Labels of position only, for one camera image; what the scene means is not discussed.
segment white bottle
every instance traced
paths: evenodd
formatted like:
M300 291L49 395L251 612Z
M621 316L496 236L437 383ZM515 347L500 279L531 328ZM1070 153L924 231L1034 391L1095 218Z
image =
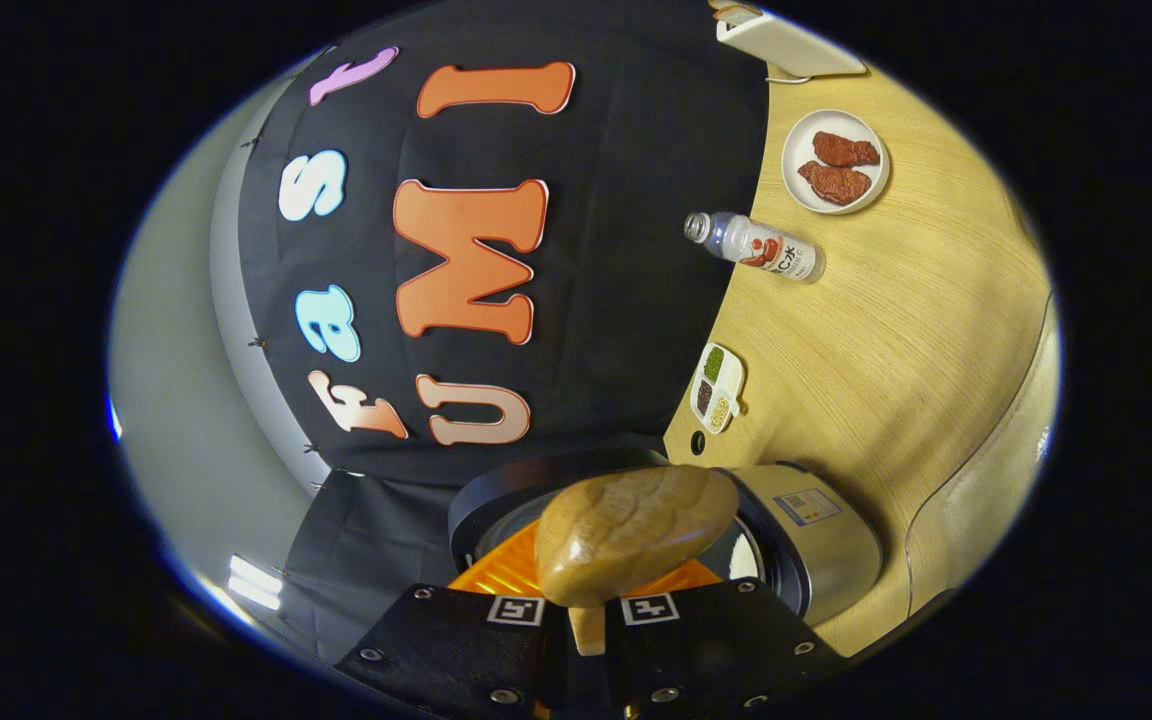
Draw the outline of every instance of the white bottle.
M710 255L755 266L801 282L814 282L824 273L824 252L814 242L794 237L736 213L691 213L687 240L700 243Z

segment wooden surface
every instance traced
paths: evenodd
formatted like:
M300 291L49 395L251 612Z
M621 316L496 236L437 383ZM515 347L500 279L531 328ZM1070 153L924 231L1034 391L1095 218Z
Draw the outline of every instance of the wooden surface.
M773 68L771 77L785 76ZM795 460L863 511L882 543L882 573L863 600L817 628L854 655L920 606L908 552L947 551L905 551L911 521L1018 395L1049 286L1001 179L899 83L872 69L768 92L751 217L819 243L826 270L802 285L736 266L708 340L744 361L745 411L707 434L696 457L690 439L700 424L684 397L666 446L680 464ZM850 215L803 209L781 179L788 131L826 108L865 120L892 164L882 195Z

